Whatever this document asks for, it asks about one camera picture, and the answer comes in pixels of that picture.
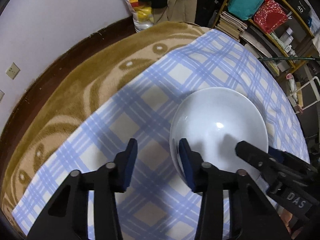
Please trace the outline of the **plain white bowl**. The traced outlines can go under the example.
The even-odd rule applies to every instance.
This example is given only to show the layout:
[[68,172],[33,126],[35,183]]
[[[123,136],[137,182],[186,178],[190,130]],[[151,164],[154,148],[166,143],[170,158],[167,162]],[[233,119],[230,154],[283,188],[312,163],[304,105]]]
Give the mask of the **plain white bowl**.
[[257,107],[241,93],[223,87],[211,87],[191,93],[182,100],[171,122],[169,145],[177,178],[187,188],[178,143],[187,139],[190,148],[220,170],[246,170],[255,182],[259,171],[236,156],[235,147],[246,141],[260,150],[268,150],[265,122]]

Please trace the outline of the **blue plaid tablecloth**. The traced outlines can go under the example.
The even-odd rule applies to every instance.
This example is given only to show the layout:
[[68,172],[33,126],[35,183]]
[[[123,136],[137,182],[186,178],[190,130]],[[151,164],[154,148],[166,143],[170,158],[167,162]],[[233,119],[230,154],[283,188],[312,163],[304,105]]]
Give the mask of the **blue plaid tablecloth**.
[[42,165],[12,215],[28,233],[69,172],[97,170],[138,142],[131,185],[116,197],[125,239],[192,239],[201,198],[172,162],[169,131],[192,92],[226,87],[246,96],[264,119],[270,146],[309,160],[289,100],[265,67],[240,43],[211,30],[152,64],[95,111]]

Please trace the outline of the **brown patterned blanket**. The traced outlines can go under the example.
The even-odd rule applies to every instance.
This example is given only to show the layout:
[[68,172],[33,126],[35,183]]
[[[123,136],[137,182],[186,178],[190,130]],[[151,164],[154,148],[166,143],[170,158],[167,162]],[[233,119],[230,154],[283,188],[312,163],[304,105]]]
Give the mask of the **brown patterned blanket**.
[[163,22],[142,33],[125,18],[55,60],[22,96],[1,134],[1,211],[15,231],[14,207],[44,162],[105,101],[168,52],[208,31]]

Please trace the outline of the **green pole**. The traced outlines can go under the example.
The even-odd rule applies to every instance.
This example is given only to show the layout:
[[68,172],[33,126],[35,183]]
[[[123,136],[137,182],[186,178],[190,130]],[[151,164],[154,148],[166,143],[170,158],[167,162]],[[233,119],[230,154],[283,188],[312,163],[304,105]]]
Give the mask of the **green pole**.
[[319,57],[260,57],[258,61],[294,61],[294,60],[305,60],[305,61],[320,61]]

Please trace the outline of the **stack of books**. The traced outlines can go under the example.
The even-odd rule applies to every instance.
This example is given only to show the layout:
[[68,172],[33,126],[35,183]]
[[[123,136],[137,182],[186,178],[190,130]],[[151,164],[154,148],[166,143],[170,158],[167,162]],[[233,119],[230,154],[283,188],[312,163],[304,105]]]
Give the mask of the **stack of books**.
[[221,12],[215,29],[225,33],[236,41],[240,41],[240,34],[247,29],[247,24],[233,16],[232,14],[223,11]]

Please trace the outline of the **red patterned bag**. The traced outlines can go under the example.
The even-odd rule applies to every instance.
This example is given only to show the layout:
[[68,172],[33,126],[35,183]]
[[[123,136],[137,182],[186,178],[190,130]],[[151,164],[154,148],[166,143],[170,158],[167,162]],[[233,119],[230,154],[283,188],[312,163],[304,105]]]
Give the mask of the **red patterned bag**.
[[287,13],[274,0],[265,0],[253,16],[253,21],[267,34],[288,21]]

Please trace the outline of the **yellow wooden shelf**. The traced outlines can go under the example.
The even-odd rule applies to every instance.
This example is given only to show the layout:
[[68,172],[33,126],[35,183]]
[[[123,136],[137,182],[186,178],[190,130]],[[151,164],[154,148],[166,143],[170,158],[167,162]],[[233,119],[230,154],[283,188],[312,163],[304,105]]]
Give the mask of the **yellow wooden shelf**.
[[317,53],[311,28],[286,0],[223,0],[213,28],[251,45],[275,77],[294,73]]

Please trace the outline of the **plastic bag yellow items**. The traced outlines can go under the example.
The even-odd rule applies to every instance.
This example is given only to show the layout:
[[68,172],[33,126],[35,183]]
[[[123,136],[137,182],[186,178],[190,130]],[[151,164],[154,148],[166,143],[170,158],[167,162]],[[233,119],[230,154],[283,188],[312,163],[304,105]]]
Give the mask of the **plastic bag yellow items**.
[[154,24],[153,10],[147,2],[139,0],[124,0],[133,17],[136,32],[152,27]]

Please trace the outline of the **beige hanging garment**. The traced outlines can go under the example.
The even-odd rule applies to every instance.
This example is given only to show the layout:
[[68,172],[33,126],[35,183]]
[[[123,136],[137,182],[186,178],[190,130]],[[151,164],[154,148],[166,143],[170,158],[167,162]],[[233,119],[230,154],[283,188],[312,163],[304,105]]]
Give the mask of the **beige hanging garment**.
[[167,6],[153,9],[154,24],[166,21],[194,23],[197,0],[167,0]]

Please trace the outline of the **white wall socket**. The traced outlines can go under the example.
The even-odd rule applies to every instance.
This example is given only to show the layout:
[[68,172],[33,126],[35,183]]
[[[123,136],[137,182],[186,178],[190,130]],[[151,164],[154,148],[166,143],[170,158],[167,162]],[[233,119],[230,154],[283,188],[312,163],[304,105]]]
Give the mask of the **white wall socket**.
[[3,99],[4,94],[5,94],[5,93],[0,90],[0,102],[1,102],[1,100]]
[[5,73],[9,78],[14,80],[19,72],[20,72],[20,68],[13,62],[11,66],[6,70]]

